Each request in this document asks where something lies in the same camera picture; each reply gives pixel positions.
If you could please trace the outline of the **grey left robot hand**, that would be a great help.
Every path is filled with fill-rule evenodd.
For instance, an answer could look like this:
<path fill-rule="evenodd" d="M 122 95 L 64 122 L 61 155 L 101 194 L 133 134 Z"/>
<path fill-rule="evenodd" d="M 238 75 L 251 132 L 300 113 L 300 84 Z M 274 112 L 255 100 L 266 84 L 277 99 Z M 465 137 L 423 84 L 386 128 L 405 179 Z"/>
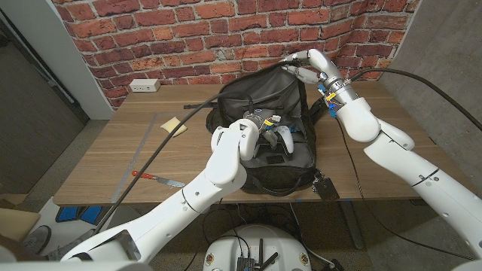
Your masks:
<path fill-rule="evenodd" d="M 281 121 L 281 116 L 272 109 L 255 109 L 253 112 L 246 111 L 243 114 L 245 119 L 253 121 L 259 133 L 270 143 L 274 150 L 278 142 L 277 128 Z"/>

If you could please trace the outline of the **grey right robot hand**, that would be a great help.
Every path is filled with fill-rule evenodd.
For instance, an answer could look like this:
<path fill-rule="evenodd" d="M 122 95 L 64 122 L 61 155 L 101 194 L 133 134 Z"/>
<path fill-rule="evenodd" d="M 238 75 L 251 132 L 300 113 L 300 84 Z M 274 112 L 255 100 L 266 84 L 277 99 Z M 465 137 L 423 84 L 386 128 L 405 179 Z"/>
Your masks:
<path fill-rule="evenodd" d="M 305 84 L 321 84 L 320 92 L 335 104 L 345 105 L 359 98 L 336 65 L 321 51 L 309 49 L 282 60 L 282 68 Z"/>

